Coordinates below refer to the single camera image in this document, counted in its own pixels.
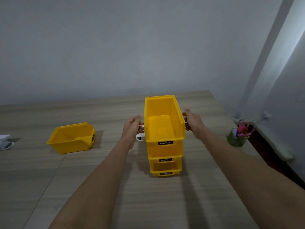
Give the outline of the person's left hand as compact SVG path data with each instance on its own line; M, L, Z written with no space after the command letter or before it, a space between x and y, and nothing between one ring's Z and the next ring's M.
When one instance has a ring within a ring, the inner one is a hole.
M139 128L132 127L130 124L130 119L125 122L120 141L124 143L128 150L133 148L136 140L136 135L141 132Z

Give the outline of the person's right forearm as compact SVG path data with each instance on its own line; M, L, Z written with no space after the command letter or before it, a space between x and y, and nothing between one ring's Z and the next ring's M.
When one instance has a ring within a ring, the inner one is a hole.
M208 128L194 130L260 229L305 229L305 190L229 145Z

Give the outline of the green pen holder cup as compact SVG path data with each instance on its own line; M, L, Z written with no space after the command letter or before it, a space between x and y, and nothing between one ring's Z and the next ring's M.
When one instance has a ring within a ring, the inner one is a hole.
M233 147L242 147L246 143L249 136L238 137L236 135L236 133L237 133L237 129L231 128L231 131L229 132L229 134L226 135L227 142Z

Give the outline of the red handled scissors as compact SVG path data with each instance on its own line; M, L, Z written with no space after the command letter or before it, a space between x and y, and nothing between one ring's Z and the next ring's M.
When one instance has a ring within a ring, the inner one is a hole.
M247 134L249 125L250 125L249 122L240 119L238 121L237 136L239 136L240 134Z

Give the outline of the white plastic handle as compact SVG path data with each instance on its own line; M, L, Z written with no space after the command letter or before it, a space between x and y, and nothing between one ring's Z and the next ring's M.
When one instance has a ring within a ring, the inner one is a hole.
M139 125L139 130L141 131L140 133L138 133L136 135L136 140L137 141L145 141L145 132L144 132L144 126L143 125Z

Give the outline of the yellow plastic storage bin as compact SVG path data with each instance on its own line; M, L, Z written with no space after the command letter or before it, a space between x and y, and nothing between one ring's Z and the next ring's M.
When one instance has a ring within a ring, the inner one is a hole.
M183 140L147 144L148 160L156 163L174 162L184 156Z
M57 127L47 141L59 154L90 150L96 139L95 128L85 122Z
M146 142L185 139L185 119L174 95L145 98L144 131Z
M149 160L150 173L155 177L175 176L182 171L182 158L162 158Z

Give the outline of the white small device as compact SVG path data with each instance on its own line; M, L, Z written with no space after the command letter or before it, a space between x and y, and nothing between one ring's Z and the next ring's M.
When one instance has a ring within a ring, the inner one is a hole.
M0 135L0 150L8 150L14 145L14 141L10 139L10 134Z

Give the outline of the person's right hand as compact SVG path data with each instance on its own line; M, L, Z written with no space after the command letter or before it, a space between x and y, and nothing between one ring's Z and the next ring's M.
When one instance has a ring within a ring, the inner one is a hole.
M193 113L194 119L192 122L186 122L186 130L192 131L196 139L204 141L207 135L208 128L204 125L201 117L197 113Z

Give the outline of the person's left forearm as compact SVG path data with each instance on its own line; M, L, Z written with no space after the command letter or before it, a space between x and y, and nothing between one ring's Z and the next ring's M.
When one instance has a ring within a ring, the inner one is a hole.
M56 215L48 229L110 229L128 152L135 139L121 138Z

